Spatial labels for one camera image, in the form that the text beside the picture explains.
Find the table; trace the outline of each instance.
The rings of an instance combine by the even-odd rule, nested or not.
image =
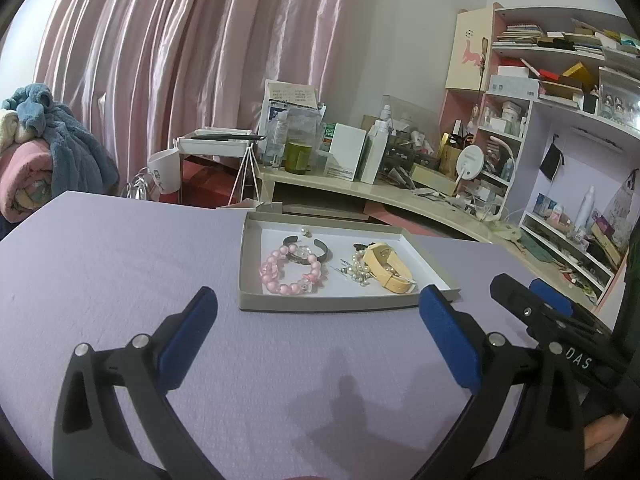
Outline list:
[[[434,451],[469,393],[417,309],[240,312],[243,217],[66,192],[0,242],[0,405],[49,472],[56,403],[76,344],[119,348],[153,332],[201,285],[218,295],[218,320],[168,398],[228,480],[409,479]],[[489,296],[501,272],[533,279],[516,258],[495,244],[419,240],[460,282],[457,309],[486,332],[534,345]],[[159,465],[128,395],[119,398],[143,457]],[[508,399],[483,459],[497,451],[515,402]]]
[[[307,189],[330,191],[337,194],[354,196],[391,205],[400,209],[411,211],[425,218],[439,222],[446,227],[458,232],[465,237],[487,244],[497,244],[504,247],[515,256],[537,278],[545,280],[567,297],[571,298],[584,308],[593,311],[595,306],[578,286],[567,282],[558,268],[553,264],[547,264],[535,259],[530,253],[523,253],[511,242],[495,235],[485,223],[477,220],[469,213],[453,207],[449,203],[434,202],[412,193],[408,189],[399,189],[391,184],[379,182],[365,184],[364,182],[348,182],[340,178],[317,175],[296,175],[284,170],[260,167],[258,177],[262,181],[260,200],[271,202],[276,184],[289,184]]]

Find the handwritten note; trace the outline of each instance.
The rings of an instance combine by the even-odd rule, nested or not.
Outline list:
[[[295,85],[271,81],[268,85],[268,98],[274,101],[284,101],[299,106],[318,108],[316,91],[310,85]]]

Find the curtain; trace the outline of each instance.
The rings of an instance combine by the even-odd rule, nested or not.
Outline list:
[[[325,94],[344,0],[57,0],[36,81],[129,180],[202,126],[255,128],[265,79]]]

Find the pink rolled blanket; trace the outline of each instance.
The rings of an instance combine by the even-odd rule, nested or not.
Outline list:
[[[24,220],[50,200],[52,159],[42,139],[12,144],[0,155],[0,213]]]

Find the human hand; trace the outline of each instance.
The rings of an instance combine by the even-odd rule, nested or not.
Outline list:
[[[625,431],[629,419],[625,415],[606,415],[584,428],[584,468],[602,460]]]

